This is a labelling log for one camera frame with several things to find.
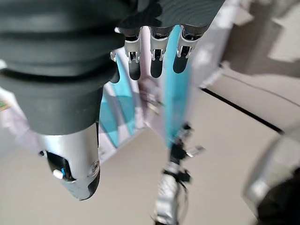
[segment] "silver metal bracket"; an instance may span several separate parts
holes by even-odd
[[[181,26],[180,35],[179,35],[178,44],[177,44],[177,57],[178,58],[181,57],[182,48],[183,48],[183,46],[186,46],[186,47],[189,47],[188,53],[186,55],[186,58],[188,59],[191,52],[195,49],[196,44],[199,41],[199,39],[193,40],[193,41],[186,40],[182,35],[183,30],[184,30],[184,27]]]
[[[112,61],[114,61],[114,62],[116,62],[117,60],[116,60],[116,52],[115,51],[111,51],[111,60]]]
[[[137,40],[128,41],[125,40],[125,52],[128,58],[128,62],[131,63],[131,60],[135,60],[136,63],[140,62],[140,55],[141,55],[141,34]]]
[[[164,54],[167,49],[168,40],[169,40],[169,36],[165,38],[157,39],[153,37],[153,35],[151,34],[150,51],[151,51],[152,60],[155,60],[155,50],[161,50],[159,61],[162,61],[164,59]]]

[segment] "black floor line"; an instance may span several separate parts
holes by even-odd
[[[271,128],[272,130],[275,130],[275,131],[278,132],[279,134],[282,135],[282,134],[284,133],[284,131],[283,131],[282,129],[280,129],[280,128],[276,127],[275,125],[269,123],[268,121],[266,121],[266,120],[260,118],[259,116],[257,116],[257,115],[255,115],[255,114],[249,112],[248,110],[246,110],[246,109],[244,109],[244,108],[238,106],[237,104],[235,104],[235,103],[229,101],[228,99],[226,99],[226,98],[224,98],[224,97],[222,97],[222,96],[219,96],[219,95],[216,94],[215,92],[212,92],[211,90],[208,90],[208,89],[206,89],[206,88],[202,88],[201,90],[204,91],[205,93],[207,93],[207,94],[209,94],[209,95],[211,95],[211,96],[213,96],[213,97],[215,97],[215,98],[221,100],[222,102],[225,102],[226,104],[228,104],[228,105],[232,106],[233,108],[235,108],[235,109],[241,111],[242,113],[244,113],[244,114],[246,114],[246,115],[252,117],[253,119],[257,120],[258,122],[261,122],[262,124],[266,125],[267,127]]]

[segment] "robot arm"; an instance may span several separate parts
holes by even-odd
[[[15,94],[52,173],[74,197],[88,199],[98,187],[97,122],[103,85],[118,81],[114,49],[125,45],[130,76],[137,80],[139,31],[149,26],[151,73],[159,77],[168,36],[180,24],[179,73],[223,3],[0,0],[0,59],[7,65],[1,87]]]

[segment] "teal stripe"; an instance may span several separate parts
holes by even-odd
[[[107,133],[114,146],[117,147],[119,145],[118,126],[105,96],[102,97],[99,120],[102,129]]]
[[[185,122],[188,102],[189,68],[177,74],[173,71],[173,62],[177,51],[180,26],[175,26],[168,41],[165,54],[165,141],[170,146],[172,139]]]
[[[112,83],[112,87],[121,106],[128,130],[130,134],[133,135],[135,131],[135,102],[124,66],[118,55],[116,55],[116,59],[120,73],[120,81],[118,83]]]

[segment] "white floor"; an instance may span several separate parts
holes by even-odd
[[[250,225],[254,217],[241,190],[277,133],[205,93],[196,104],[190,144],[207,150],[185,163],[193,183],[188,185],[189,209],[183,224]],[[57,182],[42,158],[10,147],[10,153],[0,158],[0,224],[153,224],[150,216],[167,151],[151,130],[102,165],[97,192],[83,202]]]

